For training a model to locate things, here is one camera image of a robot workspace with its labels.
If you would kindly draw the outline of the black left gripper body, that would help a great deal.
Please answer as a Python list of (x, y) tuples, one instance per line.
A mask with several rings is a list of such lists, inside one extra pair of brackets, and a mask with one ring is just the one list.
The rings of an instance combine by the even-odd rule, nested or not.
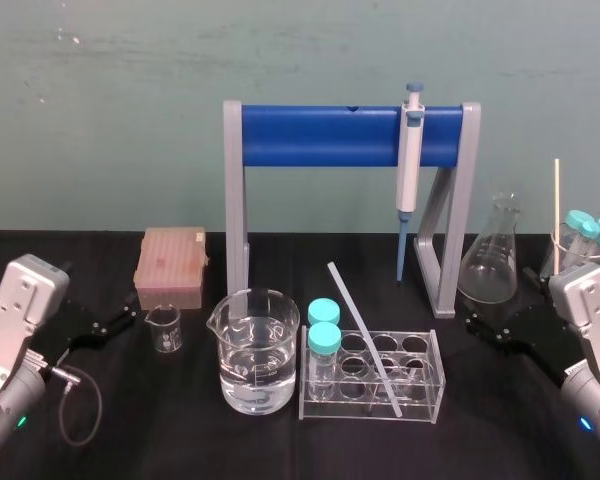
[(48, 365), (58, 365), (78, 349), (100, 349), (105, 344), (101, 321), (86, 307), (71, 300), (38, 329), (38, 353)]

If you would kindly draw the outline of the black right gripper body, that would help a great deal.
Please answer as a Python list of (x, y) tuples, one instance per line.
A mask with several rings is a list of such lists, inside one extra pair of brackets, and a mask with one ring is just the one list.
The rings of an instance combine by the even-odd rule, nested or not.
[(548, 304), (516, 312), (508, 319), (508, 331), (508, 349), (529, 357), (556, 386), (584, 359), (576, 334)]

